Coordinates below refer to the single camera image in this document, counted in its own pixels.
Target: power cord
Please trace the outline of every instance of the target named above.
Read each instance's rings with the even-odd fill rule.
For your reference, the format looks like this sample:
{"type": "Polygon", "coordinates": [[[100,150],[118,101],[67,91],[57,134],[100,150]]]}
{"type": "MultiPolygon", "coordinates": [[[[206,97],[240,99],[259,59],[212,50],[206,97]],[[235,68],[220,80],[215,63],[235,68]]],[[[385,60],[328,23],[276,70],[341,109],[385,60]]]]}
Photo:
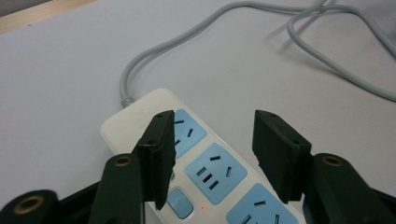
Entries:
{"type": "Polygon", "coordinates": [[[252,8],[257,8],[259,10],[267,10],[267,11],[275,11],[275,12],[292,12],[296,13],[293,17],[290,18],[288,21],[288,33],[290,35],[290,38],[303,50],[308,52],[310,55],[315,57],[316,59],[320,60],[321,62],[325,63],[328,65],[332,70],[334,70],[338,76],[343,77],[344,79],[354,83],[355,85],[361,87],[362,89],[369,91],[375,95],[378,95],[380,97],[383,97],[385,99],[388,99],[392,102],[396,102],[396,92],[392,91],[386,91],[383,90],[376,85],[367,82],[363,80],[362,78],[354,75],[353,73],[349,72],[346,70],[344,67],[339,65],[338,63],[332,61],[325,55],[321,54],[317,50],[313,49],[310,47],[308,44],[306,44],[297,34],[297,32],[294,30],[294,23],[297,22],[298,20],[305,18],[312,13],[315,12],[326,12],[326,11],[344,11],[344,12],[349,12],[353,13],[356,16],[360,17],[366,24],[369,26],[369,28],[373,31],[373,33],[376,35],[378,40],[384,44],[384,46],[388,49],[388,51],[396,57],[396,47],[393,45],[391,40],[388,38],[388,36],[381,30],[381,28],[378,26],[378,24],[370,18],[366,13],[364,13],[362,10],[356,7],[350,7],[350,6],[344,6],[344,5],[329,5],[329,6],[323,6],[323,4],[327,0],[318,0],[312,7],[285,7],[285,6],[279,6],[279,5],[273,5],[273,4],[267,4],[267,3],[258,3],[258,2],[250,2],[250,1],[245,1],[245,2],[235,2],[228,4],[224,7],[221,7],[218,9],[216,12],[214,12],[212,15],[210,15],[208,18],[206,18],[204,21],[200,22],[198,25],[194,26],[191,28],[189,31],[185,32],[182,35],[179,35],[171,40],[168,40],[161,45],[155,46],[151,49],[147,49],[143,52],[141,52],[139,55],[137,55],[133,60],[131,60],[128,65],[124,68],[121,79],[120,79],[120,96],[121,96],[121,104],[123,107],[127,107],[128,105],[131,105],[134,102],[134,98],[130,96],[128,93],[128,88],[127,88],[127,83],[128,79],[131,76],[132,71],[134,68],[143,60],[147,59],[150,56],[156,55],[158,53],[163,53],[168,51],[169,49],[172,49],[187,40],[193,38],[194,36],[198,35],[201,33],[205,28],[207,28],[212,22],[214,22],[217,18],[219,18],[222,14],[232,10],[236,9],[239,7],[252,7],[252,8]]]}

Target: gray cable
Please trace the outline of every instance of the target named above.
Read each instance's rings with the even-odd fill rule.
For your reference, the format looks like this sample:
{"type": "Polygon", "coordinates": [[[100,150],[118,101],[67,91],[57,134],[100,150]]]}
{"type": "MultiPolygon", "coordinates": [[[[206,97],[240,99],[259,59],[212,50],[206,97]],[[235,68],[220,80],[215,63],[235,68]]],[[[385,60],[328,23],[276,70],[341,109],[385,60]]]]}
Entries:
{"type": "Polygon", "coordinates": [[[282,12],[293,12],[297,13],[295,16],[293,16],[289,23],[288,23],[288,32],[291,36],[291,38],[304,50],[306,50],[308,53],[316,57],[318,60],[321,62],[327,64],[332,68],[334,71],[338,72],[339,76],[344,77],[353,83],[357,84],[358,86],[366,89],[367,91],[370,91],[374,94],[377,94],[379,96],[382,96],[384,98],[390,99],[391,101],[396,101],[395,98],[395,93],[389,92],[389,91],[384,91],[379,89],[378,87],[365,82],[361,78],[356,77],[352,73],[348,72],[346,69],[338,65],[337,63],[331,61],[324,55],[320,54],[318,51],[314,50],[311,48],[309,45],[307,45],[294,31],[293,24],[297,22],[299,19],[306,17],[310,15],[312,12],[316,11],[327,11],[327,10],[345,10],[351,13],[354,13],[361,17],[372,29],[372,31],[375,33],[375,35],[384,43],[385,46],[389,48],[389,51],[391,51],[394,54],[395,52],[395,47],[391,43],[391,41],[388,39],[388,37],[382,32],[382,30],[378,27],[378,25],[366,14],[358,10],[357,8],[354,7],[347,7],[347,6],[326,6],[324,7],[323,4],[326,2],[326,0],[318,0],[312,7],[284,7],[284,6],[278,6],[278,5],[272,5],[272,4],[266,4],[266,3],[258,3],[258,2],[236,2],[236,3],[231,3],[229,5],[226,5],[224,7],[221,7],[218,9],[215,13],[210,15],[207,19],[199,23],[198,25],[194,26],[191,28],[189,31],[185,32],[182,35],[177,36],[176,38],[173,38],[165,43],[162,43],[161,45],[158,45],[154,48],[147,49],[137,55],[133,60],[131,60],[128,65],[125,67],[125,69],[122,72],[121,80],[120,80],[120,95],[121,95],[121,104],[123,107],[126,107],[128,105],[131,105],[134,102],[134,99],[129,95],[127,91],[127,84],[128,84],[128,79],[134,70],[134,68],[143,60],[145,60],[147,57],[165,52],[171,48],[174,48],[185,41],[189,40],[190,38],[194,37],[195,35],[199,34],[202,32],[205,28],[207,28],[212,22],[214,22],[218,17],[220,17],[222,14],[225,12],[239,8],[239,7],[253,7],[257,8],[260,10],[270,10],[270,11],[282,11],[282,12]]]}

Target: cable strain relief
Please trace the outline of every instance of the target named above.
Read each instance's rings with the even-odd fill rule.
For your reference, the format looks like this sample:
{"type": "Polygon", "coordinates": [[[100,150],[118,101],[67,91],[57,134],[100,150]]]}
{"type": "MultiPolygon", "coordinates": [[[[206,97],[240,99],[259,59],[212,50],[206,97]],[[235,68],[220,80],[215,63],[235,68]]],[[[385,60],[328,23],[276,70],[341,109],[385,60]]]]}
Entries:
{"type": "Polygon", "coordinates": [[[127,106],[133,104],[134,102],[135,102],[135,100],[132,99],[132,97],[127,97],[127,98],[125,98],[125,99],[123,99],[123,100],[121,101],[121,104],[122,104],[122,106],[123,106],[124,108],[126,108],[127,106]]]}

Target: extension cord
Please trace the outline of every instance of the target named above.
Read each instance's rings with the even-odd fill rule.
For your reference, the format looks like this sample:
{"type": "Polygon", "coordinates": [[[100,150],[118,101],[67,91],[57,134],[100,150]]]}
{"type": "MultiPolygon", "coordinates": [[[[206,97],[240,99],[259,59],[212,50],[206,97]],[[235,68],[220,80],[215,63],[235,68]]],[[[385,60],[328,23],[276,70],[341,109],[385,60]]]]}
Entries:
{"type": "Polygon", "coordinates": [[[130,153],[151,119],[175,111],[177,160],[162,223],[305,223],[271,186],[172,92],[152,91],[106,120],[101,135],[114,154],[130,153]]]}

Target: white plastic casing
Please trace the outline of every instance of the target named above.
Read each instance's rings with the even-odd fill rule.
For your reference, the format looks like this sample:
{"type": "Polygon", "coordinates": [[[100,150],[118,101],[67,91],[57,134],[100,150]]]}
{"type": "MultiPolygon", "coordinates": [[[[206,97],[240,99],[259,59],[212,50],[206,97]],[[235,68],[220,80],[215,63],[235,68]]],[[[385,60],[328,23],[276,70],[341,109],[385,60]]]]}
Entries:
{"type": "MultiPolygon", "coordinates": [[[[161,211],[156,211],[154,203],[149,203],[163,223],[228,223],[226,219],[227,213],[257,183],[263,184],[277,198],[269,183],[169,90],[158,89],[152,91],[133,105],[121,110],[121,112],[104,122],[101,127],[101,135],[114,154],[130,153],[156,114],[165,110],[177,111],[181,108],[186,110],[207,131],[207,135],[202,141],[177,159],[174,167],[175,178],[169,186],[169,192],[175,189],[182,190],[192,203],[193,211],[188,217],[180,219],[168,203],[165,204],[161,211]],[[217,205],[212,204],[184,172],[186,165],[213,143],[221,144],[247,169],[247,176],[217,205]]],[[[297,218],[299,223],[305,223],[303,216],[295,208],[290,205],[285,206],[297,218]]]]}

